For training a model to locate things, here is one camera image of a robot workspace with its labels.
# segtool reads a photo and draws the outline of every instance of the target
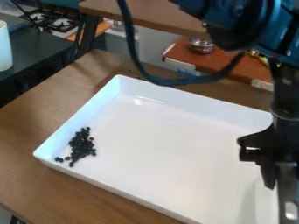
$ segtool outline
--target black mount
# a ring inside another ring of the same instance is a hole
[[[275,91],[273,122],[260,133],[238,139],[240,160],[261,167],[264,184],[277,183],[280,223],[299,224],[299,71],[269,59]]]

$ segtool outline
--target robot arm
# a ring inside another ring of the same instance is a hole
[[[171,1],[207,23],[212,40],[225,51],[255,48],[299,67],[299,14],[292,0]]]
[[[277,185],[281,224],[299,224],[299,14],[292,0],[171,0],[207,23],[225,51],[254,48],[269,57],[275,84],[272,125],[238,139],[240,160],[261,167],[265,186]]]

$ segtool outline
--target metal bowl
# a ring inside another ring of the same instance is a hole
[[[193,53],[212,53],[215,45],[208,38],[189,38],[188,49]]]

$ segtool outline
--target white container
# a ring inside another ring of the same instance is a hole
[[[264,130],[269,113],[115,76],[34,156],[53,169],[185,223],[277,224],[277,197],[236,139]],[[91,127],[97,157],[57,163]]]
[[[10,34],[7,24],[0,20],[0,72],[12,67]]]

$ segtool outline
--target black cable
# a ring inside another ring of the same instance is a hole
[[[133,18],[129,11],[129,7],[125,0],[117,0],[117,3],[122,12],[122,20],[125,25],[125,32],[127,35],[127,43],[128,43],[129,53],[131,55],[133,62],[135,63],[137,69],[139,70],[139,72],[145,79],[147,79],[159,86],[175,87],[175,86],[184,86],[184,85],[192,84],[192,83],[207,83],[207,82],[221,80],[221,79],[225,78],[229,74],[229,72],[231,72],[235,68],[235,66],[240,62],[240,60],[245,55],[243,52],[239,53],[234,59],[232,59],[232,61],[227,66],[222,68],[219,72],[212,74],[212,75],[207,75],[207,76],[197,77],[192,73],[178,71],[178,75],[181,76],[182,78],[166,79],[163,77],[159,77],[159,76],[147,73],[145,71],[142,63],[140,62],[139,57],[136,52]]]
[[[10,0],[14,5],[17,6],[18,9],[20,9],[30,20],[32,24],[34,24],[36,27],[38,27],[38,24],[34,21],[34,19],[31,18],[31,16],[28,14],[27,11],[25,11],[15,0]]]

